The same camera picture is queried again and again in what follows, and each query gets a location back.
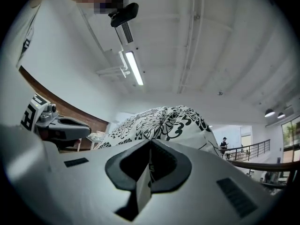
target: person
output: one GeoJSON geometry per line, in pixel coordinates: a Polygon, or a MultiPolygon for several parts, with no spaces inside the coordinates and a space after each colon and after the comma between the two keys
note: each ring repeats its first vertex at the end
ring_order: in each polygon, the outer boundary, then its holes
{"type": "MultiPolygon", "coordinates": [[[[221,142],[221,145],[220,145],[220,149],[227,149],[227,143],[226,143],[226,140],[227,138],[226,137],[223,137],[223,141],[221,142]]],[[[226,158],[229,159],[229,156],[230,154],[229,153],[226,153],[226,158]]]]}

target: white ceiling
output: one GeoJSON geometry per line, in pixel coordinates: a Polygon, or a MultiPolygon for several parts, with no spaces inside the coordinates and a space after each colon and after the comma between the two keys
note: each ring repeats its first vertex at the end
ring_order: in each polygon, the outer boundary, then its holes
{"type": "MultiPolygon", "coordinates": [[[[217,96],[222,91],[261,111],[283,107],[299,94],[298,41],[270,0],[130,2],[140,9],[128,22],[134,41],[122,47],[134,52],[144,86],[136,84],[133,74],[120,75],[110,81],[121,92],[217,96]]],[[[115,45],[120,42],[116,36],[111,40],[115,45]]],[[[99,59],[99,69],[116,65],[112,62],[116,54],[89,46],[99,59]]]]}

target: black logo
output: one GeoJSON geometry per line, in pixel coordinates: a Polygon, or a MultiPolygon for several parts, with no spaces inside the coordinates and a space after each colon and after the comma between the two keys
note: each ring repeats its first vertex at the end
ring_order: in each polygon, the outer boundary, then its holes
{"type": "Polygon", "coordinates": [[[32,129],[35,114],[36,110],[29,104],[21,121],[21,124],[29,131],[32,129]]]}
{"type": "Polygon", "coordinates": [[[38,104],[40,105],[44,105],[46,104],[48,101],[44,100],[41,96],[39,96],[38,94],[35,94],[33,96],[33,100],[35,100],[38,104]]]}

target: window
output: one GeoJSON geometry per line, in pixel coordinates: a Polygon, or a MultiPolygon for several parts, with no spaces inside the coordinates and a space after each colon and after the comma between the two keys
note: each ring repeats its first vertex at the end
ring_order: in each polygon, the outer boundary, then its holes
{"type": "Polygon", "coordinates": [[[244,147],[252,145],[252,143],[251,143],[251,135],[243,136],[241,138],[241,142],[242,142],[242,145],[244,147]]]}
{"type": "Polygon", "coordinates": [[[300,159],[300,117],[283,124],[283,163],[295,162],[300,159]]]}
{"type": "Polygon", "coordinates": [[[282,125],[284,147],[300,143],[300,117],[282,125]]]}

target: wooden handrail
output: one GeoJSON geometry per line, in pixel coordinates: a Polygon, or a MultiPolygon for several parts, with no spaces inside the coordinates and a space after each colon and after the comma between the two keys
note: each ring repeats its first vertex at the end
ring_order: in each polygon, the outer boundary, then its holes
{"type": "Polygon", "coordinates": [[[252,145],[249,145],[249,146],[245,146],[245,147],[229,148],[229,149],[220,149],[219,151],[232,151],[232,150],[236,150],[236,149],[245,149],[245,148],[248,148],[248,147],[252,147],[252,146],[264,144],[264,143],[266,143],[266,142],[269,142],[269,143],[270,143],[270,139],[268,139],[268,140],[266,140],[266,141],[259,142],[259,143],[255,143],[255,144],[252,144],[252,145]]]}
{"type": "Polygon", "coordinates": [[[286,185],[281,185],[281,184],[270,184],[270,183],[265,183],[265,182],[261,182],[260,184],[262,184],[266,188],[275,188],[275,189],[286,188],[286,185]]]}
{"type": "Polygon", "coordinates": [[[248,163],[228,160],[229,163],[236,167],[268,171],[268,172],[288,172],[298,170],[300,167],[300,161],[292,163],[280,163],[280,164],[266,164],[266,163],[248,163]]]}

